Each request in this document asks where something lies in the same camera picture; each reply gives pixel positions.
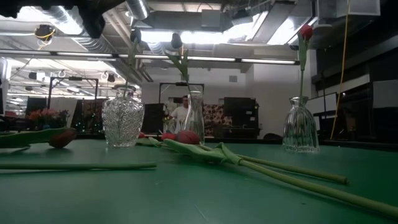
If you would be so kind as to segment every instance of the cable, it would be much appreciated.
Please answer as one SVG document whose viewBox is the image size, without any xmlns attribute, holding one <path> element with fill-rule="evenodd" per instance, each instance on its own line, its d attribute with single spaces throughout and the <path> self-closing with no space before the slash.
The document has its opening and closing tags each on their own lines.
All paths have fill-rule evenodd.
<svg viewBox="0 0 398 224">
<path fill-rule="evenodd" d="M 42 44 L 40 47 L 39 47 L 39 49 L 38 50 L 42 50 L 42 48 L 44 47 L 45 45 L 44 44 Z M 29 64 L 29 62 L 33 59 L 34 57 L 32 57 L 32 58 L 30 58 L 26 63 L 25 63 L 25 65 L 24 66 L 22 66 L 22 68 L 20 68 L 19 70 L 18 70 L 18 72 L 16 72 L 15 74 L 13 74 L 8 80 L 11 80 L 14 76 L 16 76 L 16 75 L 18 75 L 19 74 L 19 72 L 21 72 L 28 64 Z"/>
<path fill-rule="evenodd" d="M 35 35 L 37 38 L 40 38 L 40 39 L 43 39 L 43 38 L 46 38 L 46 41 L 47 41 L 47 39 L 51 36 L 51 35 L 53 35 L 55 33 L 55 29 L 50 33 L 50 34 L 47 34 L 47 35 L 44 35 L 44 36 L 37 36 L 37 35 Z"/>
<path fill-rule="evenodd" d="M 200 6 L 201 6 L 203 3 L 205 3 L 206 5 L 208 5 L 208 6 L 210 7 L 211 10 L 214 10 L 213 7 L 212 7 L 210 4 L 208 4 L 207 2 L 201 2 L 201 3 L 199 4 L 198 8 L 197 8 L 197 12 L 199 12 L 199 8 L 200 8 Z"/>
<path fill-rule="evenodd" d="M 333 128 L 331 129 L 330 139 L 333 138 L 333 133 L 335 132 L 337 111 L 338 111 L 338 106 L 340 104 L 341 91 L 343 90 L 343 78 L 344 78 L 344 68 L 345 68 L 345 61 L 346 61 L 346 46 L 347 46 L 348 13 L 349 13 L 349 7 L 351 5 L 350 3 L 351 3 L 351 0 L 348 0 L 348 8 L 347 8 L 347 15 L 346 15 L 346 28 L 345 28 L 345 34 L 344 34 L 343 64 L 341 66 L 340 91 L 339 91 L 338 97 L 337 97 L 335 120 L 333 121 Z"/>
</svg>

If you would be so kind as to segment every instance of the glass vase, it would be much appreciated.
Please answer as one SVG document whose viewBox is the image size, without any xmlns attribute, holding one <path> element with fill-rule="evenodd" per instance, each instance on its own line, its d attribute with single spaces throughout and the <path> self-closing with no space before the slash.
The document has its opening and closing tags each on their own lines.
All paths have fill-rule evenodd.
<svg viewBox="0 0 398 224">
<path fill-rule="evenodd" d="M 205 143 L 205 122 L 203 120 L 203 94 L 200 91 L 191 91 L 188 95 L 188 113 L 183 125 L 184 130 L 197 133 L 200 144 Z"/>
<path fill-rule="evenodd" d="M 318 134 L 315 120 L 306 109 L 308 97 L 290 99 L 292 109 L 286 116 L 284 124 L 283 147 L 295 152 L 318 152 Z"/>
<path fill-rule="evenodd" d="M 109 146 L 136 144 L 144 120 L 144 104 L 133 98 L 134 91 L 133 86 L 121 85 L 115 99 L 103 103 L 103 129 Z"/>
</svg>

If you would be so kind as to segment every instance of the yellow cable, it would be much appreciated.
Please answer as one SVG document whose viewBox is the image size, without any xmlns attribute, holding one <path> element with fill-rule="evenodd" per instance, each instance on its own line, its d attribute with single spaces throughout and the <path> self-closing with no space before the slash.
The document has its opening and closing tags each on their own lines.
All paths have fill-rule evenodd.
<svg viewBox="0 0 398 224">
<path fill-rule="evenodd" d="M 47 34 L 47 35 L 44 35 L 44 36 L 37 36 L 37 35 L 35 35 L 37 38 L 48 38 L 48 37 L 50 37 L 51 35 L 53 35 L 54 34 L 54 32 L 55 32 L 55 29 L 51 32 L 51 34 Z"/>
<path fill-rule="evenodd" d="M 333 133 L 335 132 L 336 119 L 337 119 L 337 111 L 338 111 L 338 106 L 339 106 L 339 104 L 340 104 L 341 91 L 343 90 L 344 68 L 345 68 L 345 62 L 346 62 L 348 13 L 349 13 L 349 7 L 350 7 L 350 5 L 351 5 L 350 3 L 351 3 L 351 0 L 348 0 L 348 8 L 347 8 L 347 15 L 346 15 L 346 29 L 345 29 L 345 34 L 344 34 L 343 64 L 342 64 L 342 66 L 341 66 L 340 91 L 339 91 L 339 94 L 338 94 L 338 97 L 337 97 L 337 106 L 336 106 L 335 120 L 333 121 L 333 128 L 331 129 L 330 139 L 333 138 Z"/>
</svg>

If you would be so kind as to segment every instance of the ceiling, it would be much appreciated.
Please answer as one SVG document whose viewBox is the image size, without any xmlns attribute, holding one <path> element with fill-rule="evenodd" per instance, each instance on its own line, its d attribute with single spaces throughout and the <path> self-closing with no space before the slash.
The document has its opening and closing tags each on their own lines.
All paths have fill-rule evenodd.
<svg viewBox="0 0 398 224">
<path fill-rule="evenodd" d="M 147 19 L 142 21 L 132 22 L 126 2 L 105 12 L 103 16 L 106 25 L 103 35 L 100 40 L 95 40 L 94 43 L 106 46 L 105 49 L 111 53 L 127 54 L 132 46 L 129 38 L 132 22 L 135 27 L 140 27 L 142 31 L 143 42 L 139 48 L 144 54 L 153 54 L 155 52 L 153 45 L 160 46 L 162 52 L 174 52 L 175 49 L 171 47 L 170 40 L 173 32 L 177 32 L 182 37 L 184 49 L 189 49 L 190 56 L 297 60 L 297 52 L 291 50 L 286 43 L 292 40 L 302 25 L 317 18 L 315 17 L 317 16 L 317 9 L 314 9 L 312 0 L 235 1 L 239 2 L 240 6 L 229 6 L 229 11 L 224 13 L 220 13 L 223 0 L 147 0 L 147 2 L 150 7 L 150 14 Z M 246 18 L 251 18 L 252 22 L 246 21 L 234 26 L 232 22 L 236 21 L 232 19 L 233 13 L 237 11 L 236 9 L 242 7 L 250 8 L 248 10 L 249 15 Z M 73 19 L 77 26 L 81 25 L 81 18 L 74 14 L 76 9 L 65 11 L 65 13 L 70 15 L 69 19 Z M 217 18 L 220 18 L 219 27 L 212 27 L 214 25 L 212 22 L 217 21 Z M 41 24 L 48 24 L 56 28 L 57 32 L 51 43 L 43 44 L 33 35 L 35 29 Z M 0 49 L 40 49 L 56 52 L 88 51 L 87 48 L 82 47 L 81 42 L 70 36 L 70 34 L 74 34 L 74 37 L 76 37 L 76 34 L 80 32 L 70 33 L 69 30 L 72 27 L 60 27 L 60 24 L 54 23 L 54 20 L 46 16 L 45 13 L 31 7 L 23 7 L 17 19 L 0 16 L 0 27 Z M 11 91 L 20 93 L 29 92 L 22 85 L 48 85 L 46 80 L 49 77 L 58 77 L 61 72 L 65 73 L 65 77 L 97 78 L 99 87 L 106 88 L 124 83 L 125 78 L 137 84 L 158 82 L 159 71 L 174 68 L 166 60 L 142 60 L 143 69 L 146 70 L 148 77 L 142 71 L 138 73 L 129 72 L 127 62 L 120 59 L 117 59 L 116 62 L 26 57 L 8 59 L 12 63 Z M 234 68 L 240 69 L 240 72 L 244 73 L 250 67 L 250 64 L 191 61 L 189 67 Z M 47 79 L 32 80 L 28 77 L 30 72 L 44 72 Z M 107 81 L 108 74 L 115 74 L 115 82 Z M 93 83 L 87 81 L 75 83 L 64 80 L 64 83 L 70 86 L 89 87 L 93 85 Z M 37 89 L 37 91 L 35 90 L 37 93 L 48 92 L 47 86 L 35 86 L 34 89 Z M 80 93 L 91 96 L 94 90 L 87 88 Z M 63 87 L 56 88 L 53 94 L 70 94 L 70 92 L 67 92 L 66 88 Z M 107 94 L 115 95 L 115 92 L 105 89 L 99 91 L 101 96 Z"/>
</svg>

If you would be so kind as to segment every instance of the red flowers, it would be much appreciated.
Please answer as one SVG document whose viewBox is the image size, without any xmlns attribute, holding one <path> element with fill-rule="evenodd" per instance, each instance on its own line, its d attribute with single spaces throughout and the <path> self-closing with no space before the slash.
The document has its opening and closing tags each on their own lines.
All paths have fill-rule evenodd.
<svg viewBox="0 0 398 224">
<path fill-rule="evenodd" d="M 200 144 L 199 135 L 193 131 L 180 131 L 175 140 L 185 144 Z"/>
<path fill-rule="evenodd" d="M 303 36 L 305 41 L 309 41 L 313 35 L 313 29 L 311 26 L 304 24 L 300 29 L 300 34 Z"/>
<path fill-rule="evenodd" d="M 164 133 L 164 134 L 162 135 L 162 140 L 164 140 L 164 139 L 171 139 L 171 140 L 174 140 L 174 139 L 175 139 L 175 134 L 172 134 L 172 133 Z"/>
</svg>

